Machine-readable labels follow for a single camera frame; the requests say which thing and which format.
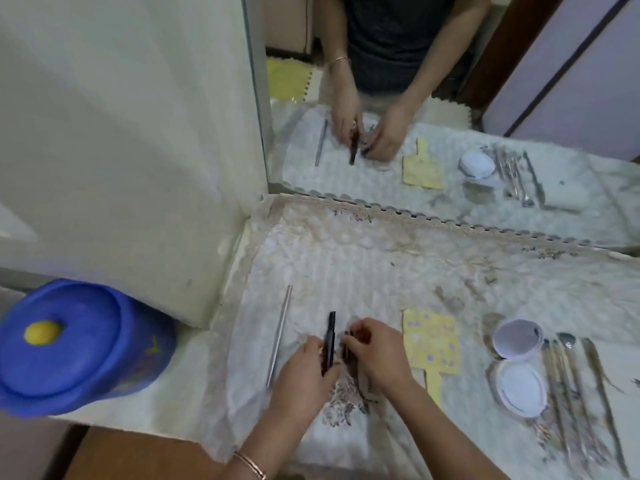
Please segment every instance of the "yellow knob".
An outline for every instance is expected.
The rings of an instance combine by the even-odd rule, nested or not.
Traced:
[[[24,339],[30,345],[49,345],[55,342],[60,332],[62,332],[60,323],[42,320],[32,323],[24,330]]]

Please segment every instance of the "blue bucket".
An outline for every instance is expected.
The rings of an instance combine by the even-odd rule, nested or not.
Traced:
[[[56,280],[0,321],[0,409],[68,413],[153,382],[175,351],[171,317],[108,286]]]

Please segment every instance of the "black shirt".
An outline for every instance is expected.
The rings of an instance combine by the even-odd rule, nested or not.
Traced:
[[[455,0],[344,0],[353,77],[367,94],[401,93]]]

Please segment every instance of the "wooden floor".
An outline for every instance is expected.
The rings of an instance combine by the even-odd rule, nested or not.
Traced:
[[[65,480],[213,480],[221,468],[197,443],[91,428]]]

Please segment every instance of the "black pen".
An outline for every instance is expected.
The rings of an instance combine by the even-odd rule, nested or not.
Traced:
[[[335,346],[335,312],[329,313],[329,325],[324,336],[324,364],[323,372],[331,369],[333,365],[333,347]]]

